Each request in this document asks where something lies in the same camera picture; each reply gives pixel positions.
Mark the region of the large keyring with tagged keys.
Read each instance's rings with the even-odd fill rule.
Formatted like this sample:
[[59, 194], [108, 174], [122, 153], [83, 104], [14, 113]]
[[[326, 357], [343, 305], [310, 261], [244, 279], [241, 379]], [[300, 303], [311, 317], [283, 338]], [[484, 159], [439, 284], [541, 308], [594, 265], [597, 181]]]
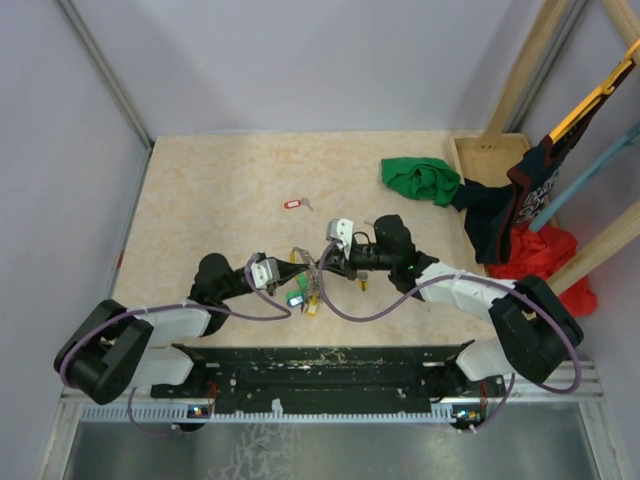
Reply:
[[307, 269], [294, 277], [297, 289], [286, 294], [287, 306], [299, 308], [307, 316], [315, 316], [321, 301], [316, 261], [307, 250], [300, 247], [292, 248], [289, 261], [305, 265]]

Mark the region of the key with yellow tag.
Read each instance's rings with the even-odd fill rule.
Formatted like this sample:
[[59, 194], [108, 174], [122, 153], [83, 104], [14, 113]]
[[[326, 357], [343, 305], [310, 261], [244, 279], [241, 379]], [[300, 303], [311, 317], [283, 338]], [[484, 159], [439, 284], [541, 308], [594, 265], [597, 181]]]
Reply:
[[368, 273], [365, 271], [360, 271], [357, 273], [356, 276], [356, 280], [357, 280], [357, 284], [359, 286], [359, 288], [361, 289], [362, 292], [366, 292], [369, 288], [369, 276]]

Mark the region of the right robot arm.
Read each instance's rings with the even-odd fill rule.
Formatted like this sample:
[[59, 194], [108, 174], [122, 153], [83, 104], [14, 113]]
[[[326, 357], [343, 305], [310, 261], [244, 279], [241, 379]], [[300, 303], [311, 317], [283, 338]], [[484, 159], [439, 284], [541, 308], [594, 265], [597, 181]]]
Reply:
[[490, 377], [504, 375], [520, 375], [553, 393], [571, 394], [579, 388], [582, 367], [576, 349], [584, 333], [545, 280], [535, 275], [496, 280], [451, 267], [418, 250], [398, 215], [378, 218], [373, 228], [375, 240], [360, 244], [353, 221], [330, 220], [329, 244], [318, 261], [318, 272], [349, 280], [360, 272], [385, 272], [401, 296], [379, 313], [356, 317], [342, 312], [323, 293], [333, 313], [350, 322], [368, 323], [415, 298], [490, 323], [495, 338], [463, 344], [437, 370], [437, 379], [461, 396], [470, 395]]

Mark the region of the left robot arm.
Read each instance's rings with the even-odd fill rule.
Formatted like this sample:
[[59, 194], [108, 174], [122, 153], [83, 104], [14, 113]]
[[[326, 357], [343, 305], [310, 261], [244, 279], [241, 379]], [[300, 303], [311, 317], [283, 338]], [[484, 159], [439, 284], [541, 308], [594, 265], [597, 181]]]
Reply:
[[208, 254], [180, 303], [130, 309], [114, 299], [101, 301], [59, 350], [53, 368], [65, 386], [98, 405], [127, 389], [155, 385], [197, 396], [207, 387], [208, 373], [178, 340], [210, 336], [230, 317], [254, 322], [290, 317], [283, 306], [272, 315], [252, 315], [234, 311], [226, 302], [249, 294], [269, 301], [278, 287], [307, 268], [257, 253], [234, 269], [224, 255]]

